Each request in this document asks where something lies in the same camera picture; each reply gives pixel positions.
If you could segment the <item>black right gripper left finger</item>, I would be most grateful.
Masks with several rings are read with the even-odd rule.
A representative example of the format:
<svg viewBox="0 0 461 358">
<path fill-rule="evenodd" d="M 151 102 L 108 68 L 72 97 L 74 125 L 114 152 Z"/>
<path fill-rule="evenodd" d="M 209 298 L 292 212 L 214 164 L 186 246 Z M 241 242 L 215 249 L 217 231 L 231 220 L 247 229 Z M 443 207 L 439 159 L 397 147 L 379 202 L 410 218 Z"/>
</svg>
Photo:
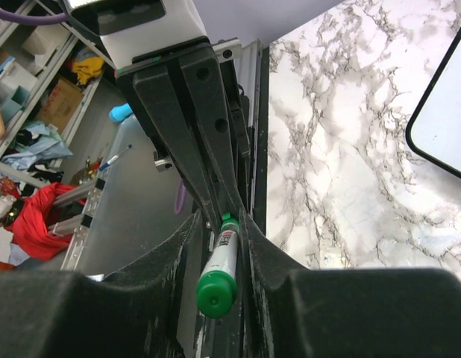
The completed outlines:
<svg viewBox="0 0 461 358">
<path fill-rule="evenodd" d="M 182 357 L 177 325 L 194 213 L 162 244 L 94 281 L 0 272 L 0 357 Z"/>
</svg>

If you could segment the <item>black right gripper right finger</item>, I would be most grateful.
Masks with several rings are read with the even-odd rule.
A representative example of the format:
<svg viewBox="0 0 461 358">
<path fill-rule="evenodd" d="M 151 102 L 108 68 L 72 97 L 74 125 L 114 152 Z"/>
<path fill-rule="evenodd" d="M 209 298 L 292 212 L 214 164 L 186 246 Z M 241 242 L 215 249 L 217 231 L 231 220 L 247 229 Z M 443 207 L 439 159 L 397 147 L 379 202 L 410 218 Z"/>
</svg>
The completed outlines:
<svg viewBox="0 0 461 358">
<path fill-rule="evenodd" d="M 461 357 L 461 281 L 440 268 L 303 267 L 240 213 L 252 357 Z"/>
</svg>

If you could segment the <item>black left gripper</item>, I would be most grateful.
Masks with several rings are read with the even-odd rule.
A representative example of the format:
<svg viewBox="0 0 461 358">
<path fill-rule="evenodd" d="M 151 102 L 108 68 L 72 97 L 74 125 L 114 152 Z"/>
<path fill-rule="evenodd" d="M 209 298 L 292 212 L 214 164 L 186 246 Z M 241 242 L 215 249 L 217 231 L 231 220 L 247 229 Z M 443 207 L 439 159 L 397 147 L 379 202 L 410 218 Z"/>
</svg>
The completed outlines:
<svg viewBox="0 0 461 358">
<path fill-rule="evenodd" d="M 234 65 L 241 56 L 239 43 L 183 43 L 116 71 L 118 88 L 155 147 L 156 167 L 174 160 L 215 232 L 219 216 L 237 218 L 245 209 L 238 161 L 250 153 L 249 105 Z"/>
</svg>

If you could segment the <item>green white marker pen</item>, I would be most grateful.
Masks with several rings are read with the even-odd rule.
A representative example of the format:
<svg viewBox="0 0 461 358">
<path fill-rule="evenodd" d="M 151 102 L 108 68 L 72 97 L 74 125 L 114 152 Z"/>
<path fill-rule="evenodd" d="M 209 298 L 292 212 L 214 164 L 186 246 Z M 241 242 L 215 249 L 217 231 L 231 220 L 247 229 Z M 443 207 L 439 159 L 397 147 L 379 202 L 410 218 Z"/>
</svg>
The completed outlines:
<svg viewBox="0 0 461 358">
<path fill-rule="evenodd" d="M 216 245 L 196 287 L 197 308 L 206 317 L 223 317 L 236 300 L 239 232 L 239 221 L 230 213 L 225 213 Z"/>
</svg>

